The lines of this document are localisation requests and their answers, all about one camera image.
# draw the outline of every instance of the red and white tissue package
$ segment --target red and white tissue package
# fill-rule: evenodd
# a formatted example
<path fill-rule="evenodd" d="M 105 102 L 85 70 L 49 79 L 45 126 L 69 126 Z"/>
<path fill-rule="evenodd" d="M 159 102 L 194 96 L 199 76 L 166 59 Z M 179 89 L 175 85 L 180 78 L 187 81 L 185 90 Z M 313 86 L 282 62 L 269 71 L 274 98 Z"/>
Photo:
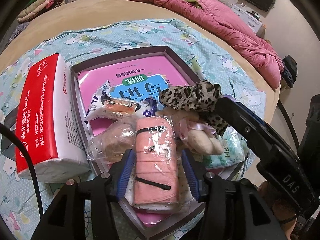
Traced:
<path fill-rule="evenodd" d="M 70 69 L 60 54 L 34 64 L 23 86 L 16 136 L 27 148 L 42 182 L 65 182 L 90 169 L 72 109 Z M 18 176 L 31 179 L 16 148 Z"/>

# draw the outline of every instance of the wall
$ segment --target wall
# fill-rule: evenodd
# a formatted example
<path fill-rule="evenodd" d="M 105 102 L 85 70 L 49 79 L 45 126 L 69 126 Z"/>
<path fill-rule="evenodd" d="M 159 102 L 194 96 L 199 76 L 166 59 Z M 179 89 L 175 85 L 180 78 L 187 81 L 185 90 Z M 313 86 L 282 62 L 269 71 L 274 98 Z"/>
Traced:
<path fill-rule="evenodd" d="M 230 4 L 248 2 L 244 0 L 223 0 Z M 266 25 L 264 38 L 271 41 L 278 55 L 283 58 L 290 54 L 297 62 L 298 76 L 294 87 L 280 95 L 298 139 L 301 140 L 305 131 L 310 100 L 320 93 L 320 42 L 305 18 L 289 0 L 276 0 L 268 13 L 253 5 L 251 10 L 257 11 Z"/>

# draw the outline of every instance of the floor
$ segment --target floor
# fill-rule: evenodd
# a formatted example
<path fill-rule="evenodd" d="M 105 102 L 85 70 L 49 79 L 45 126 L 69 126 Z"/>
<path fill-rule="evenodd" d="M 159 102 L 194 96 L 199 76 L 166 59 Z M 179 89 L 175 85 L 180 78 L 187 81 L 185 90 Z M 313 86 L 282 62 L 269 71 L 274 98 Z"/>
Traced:
<path fill-rule="evenodd" d="M 288 125 L 286 124 L 284 117 L 282 116 L 279 108 L 276 108 L 276 111 L 274 113 L 274 116 L 270 125 L 289 144 L 289 146 L 294 151 L 296 151 Z M 257 171 L 256 166 L 259 161 L 260 161 L 259 158 L 256 157 L 251 167 L 244 174 L 244 178 L 249 179 L 254 185 L 257 185 L 257 186 L 259 186 L 262 182 L 265 181 L 265 178 L 262 177 L 260 173 Z M 320 207 L 315 212 L 313 217 L 316 217 L 319 211 L 320 211 Z"/>

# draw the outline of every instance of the pink quilt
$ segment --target pink quilt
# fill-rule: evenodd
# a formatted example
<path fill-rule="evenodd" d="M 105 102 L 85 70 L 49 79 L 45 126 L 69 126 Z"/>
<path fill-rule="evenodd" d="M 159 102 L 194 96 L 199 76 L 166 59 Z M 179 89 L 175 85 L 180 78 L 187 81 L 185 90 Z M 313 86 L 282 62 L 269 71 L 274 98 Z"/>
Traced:
<path fill-rule="evenodd" d="M 198 0 L 202 10 L 183 0 L 132 0 L 153 3 L 179 13 L 226 41 L 244 57 L 273 89 L 279 87 L 284 67 L 273 47 L 218 0 Z"/>

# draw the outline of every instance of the leopard print fabric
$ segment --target leopard print fabric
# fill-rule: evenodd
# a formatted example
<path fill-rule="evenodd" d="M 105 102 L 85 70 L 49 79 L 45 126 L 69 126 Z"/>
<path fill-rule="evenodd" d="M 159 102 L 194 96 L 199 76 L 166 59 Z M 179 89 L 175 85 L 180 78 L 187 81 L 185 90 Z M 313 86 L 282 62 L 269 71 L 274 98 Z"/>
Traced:
<path fill-rule="evenodd" d="M 214 111 L 220 95 L 219 84 L 212 85 L 208 81 L 202 81 L 195 86 L 167 88 L 159 93 L 159 100 L 164 106 L 176 110 L 197 111 L 200 118 L 222 136 L 228 124 Z"/>

